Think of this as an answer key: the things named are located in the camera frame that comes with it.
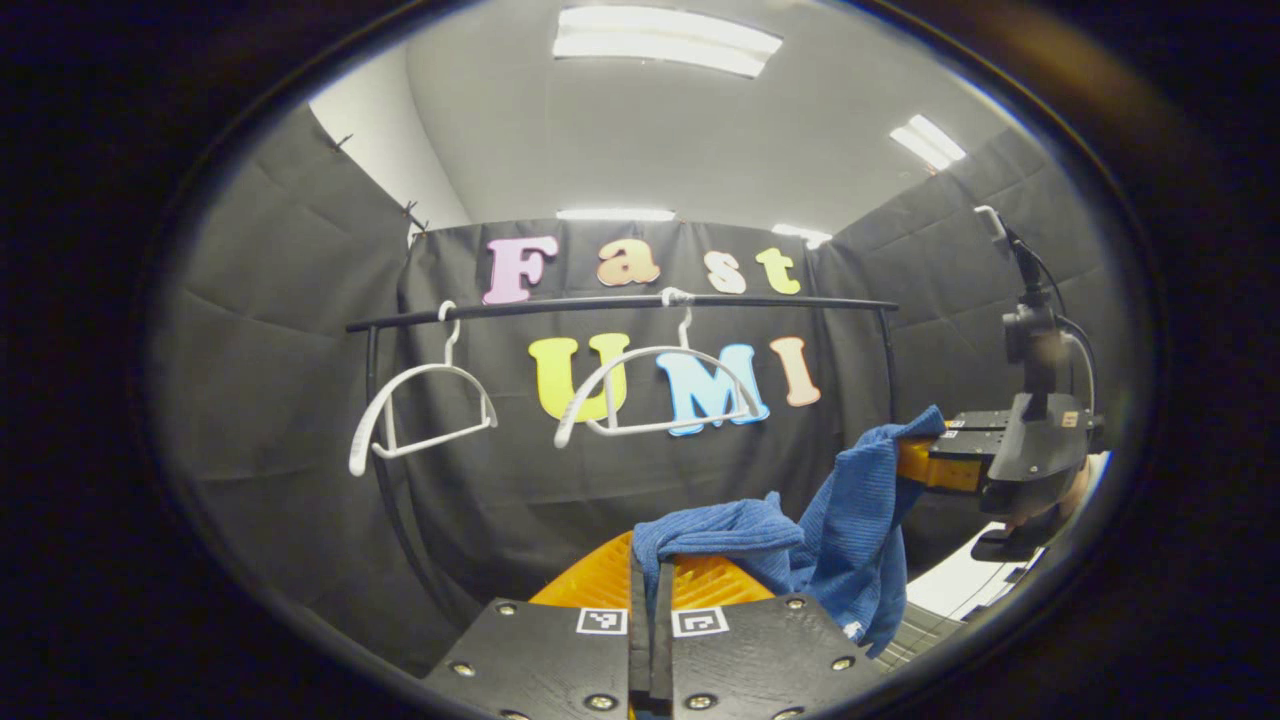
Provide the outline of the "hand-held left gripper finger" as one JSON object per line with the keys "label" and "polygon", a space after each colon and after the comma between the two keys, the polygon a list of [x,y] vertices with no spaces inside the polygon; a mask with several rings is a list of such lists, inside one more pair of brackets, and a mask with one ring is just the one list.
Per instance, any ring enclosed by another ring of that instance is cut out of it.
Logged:
{"label": "hand-held left gripper finger", "polygon": [[672,719],[832,717],[883,678],[817,600],[728,559],[664,562],[657,600],[655,696]]}
{"label": "hand-held left gripper finger", "polygon": [[650,628],[631,542],[607,541],[527,601],[494,598],[425,687],[471,717],[634,717]]}

